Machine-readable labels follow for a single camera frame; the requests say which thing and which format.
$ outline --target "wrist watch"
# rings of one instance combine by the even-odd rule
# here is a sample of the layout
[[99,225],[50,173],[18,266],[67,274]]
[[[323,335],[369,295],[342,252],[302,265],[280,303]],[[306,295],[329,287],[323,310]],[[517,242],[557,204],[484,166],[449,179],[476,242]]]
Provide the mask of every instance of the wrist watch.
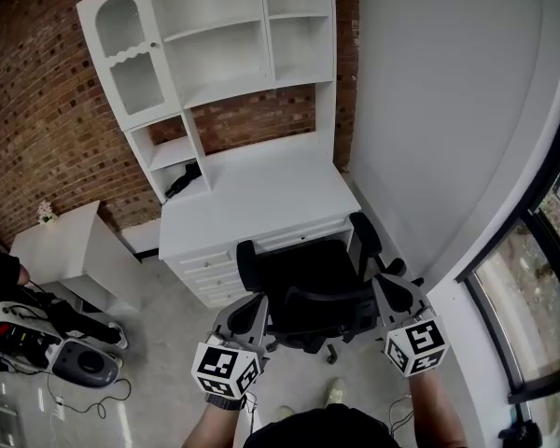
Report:
[[242,397],[241,399],[226,399],[220,395],[212,395],[211,393],[208,393],[205,395],[205,401],[222,410],[240,412],[245,406],[246,397]]

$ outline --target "small white desk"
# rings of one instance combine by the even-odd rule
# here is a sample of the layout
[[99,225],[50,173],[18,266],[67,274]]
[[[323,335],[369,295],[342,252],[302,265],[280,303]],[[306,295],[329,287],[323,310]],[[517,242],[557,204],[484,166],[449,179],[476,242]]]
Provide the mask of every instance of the small white desk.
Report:
[[17,234],[10,255],[40,286],[60,282],[107,313],[122,308],[121,302],[140,310],[146,273],[99,218],[99,205],[87,204],[61,215],[53,226]]
[[208,157],[212,192],[163,207],[160,259],[208,307],[247,293],[236,245],[256,252],[322,237],[349,245],[348,215],[360,206],[315,133],[252,145]]

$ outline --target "electrical outlet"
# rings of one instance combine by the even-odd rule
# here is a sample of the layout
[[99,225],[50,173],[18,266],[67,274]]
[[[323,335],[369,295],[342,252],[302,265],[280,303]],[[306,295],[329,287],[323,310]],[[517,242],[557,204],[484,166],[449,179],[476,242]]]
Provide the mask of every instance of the electrical outlet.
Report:
[[[62,397],[56,397],[56,402],[64,403],[64,399]],[[56,405],[56,408],[54,408],[54,414],[62,421],[64,421],[64,406]]]

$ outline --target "black device on windowsill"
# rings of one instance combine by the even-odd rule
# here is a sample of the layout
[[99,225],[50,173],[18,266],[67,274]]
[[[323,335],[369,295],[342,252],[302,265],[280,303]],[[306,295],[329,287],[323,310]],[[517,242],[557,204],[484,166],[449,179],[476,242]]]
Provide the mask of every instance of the black device on windowsill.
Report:
[[200,175],[202,175],[202,170],[199,168],[199,164],[197,164],[197,162],[187,164],[185,169],[187,171],[166,191],[167,199],[170,199],[178,194],[181,190],[186,188],[193,179],[197,179]]

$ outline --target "person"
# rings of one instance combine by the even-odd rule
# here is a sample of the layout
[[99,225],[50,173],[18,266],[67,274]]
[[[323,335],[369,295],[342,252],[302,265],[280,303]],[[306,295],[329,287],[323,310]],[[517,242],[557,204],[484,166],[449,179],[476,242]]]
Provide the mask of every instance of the person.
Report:
[[0,252],[0,302],[16,302],[42,309],[60,333],[76,330],[121,349],[128,347],[129,343],[119,324],[102,324],[80,314],[67,301],[57,299],[53,294],[37,293],[24,287],[30,282],[31,277],[19,258]]
[[[409,387],[413,399],[417,446],[466,448],[462,424],[435,370],[412,376],[409,378]],[[253,433],[247,439],[245,448],[399,448],[384,423],[343,405],[344,393],[344,381],[339,379],[330,387],[326,408],[294,414],[288,407],[281,407],[278,411],[280,421]],[[232,448],[241,403],[219,403],[217,399],[216,396],[206,397],[210,403],[183,448]]]

